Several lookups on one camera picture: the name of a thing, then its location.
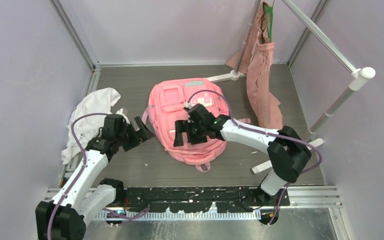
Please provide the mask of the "pink student backpack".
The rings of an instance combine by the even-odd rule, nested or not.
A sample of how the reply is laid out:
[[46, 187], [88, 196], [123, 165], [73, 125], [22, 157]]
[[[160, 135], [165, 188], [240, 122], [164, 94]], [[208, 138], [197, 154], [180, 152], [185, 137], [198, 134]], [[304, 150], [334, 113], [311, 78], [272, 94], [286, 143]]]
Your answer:
[[187, 103], [202, 104], [216, 117], [228, 115], [228, 105], [221, 95], [222, 89], [206, 78], [166, 80], [151, 90], [141, 120], [152, 125], [156, 138], [172, 158], [206, 173], [211, 168], [210, 162], [226, 149], [227, 142], [208, 138], [204, 143], [192, 145], [184, 132], [181, 135], [183, 145], [175, 147], [175, 122], [188, 119], [184, 110]]

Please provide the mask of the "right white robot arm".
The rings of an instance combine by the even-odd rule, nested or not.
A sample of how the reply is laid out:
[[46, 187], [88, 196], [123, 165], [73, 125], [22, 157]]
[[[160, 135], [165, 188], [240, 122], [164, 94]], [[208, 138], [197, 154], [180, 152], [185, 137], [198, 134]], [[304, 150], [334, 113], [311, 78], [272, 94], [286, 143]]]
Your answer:
[[257, 190], [257, 198], [263, 205], [271, 205], [284, 186], [295, 183], [312, 157], [306, 142], [289, 126], [268, 129], [240, 123], [229, 115], [214, 116], [200, 103], [185, 111], [188, 118], [174, 123], [174, 147], [183, 146], [183, 134], [186, 134], [187, 142], [192, 145], [217, 139], [240, 143], [267, 154], [271, 171]]

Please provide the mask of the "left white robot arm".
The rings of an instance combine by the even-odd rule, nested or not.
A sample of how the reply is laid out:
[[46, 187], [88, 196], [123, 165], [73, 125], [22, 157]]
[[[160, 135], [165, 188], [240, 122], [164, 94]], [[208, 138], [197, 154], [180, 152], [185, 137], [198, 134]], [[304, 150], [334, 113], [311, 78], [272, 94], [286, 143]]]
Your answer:
[[93, 182], [122, 148], [125, 152], [154, 137], [139, 116], [136, 127], [124, 114], [105, 114], [97, 136], [81, 146], [82, 161], [59, 192], [35, 209], [40, 240], [82, 240], [87, 226], [106, 206], [121, 206], [126, 200], [124, 183], [105, 178], [91, 194]]

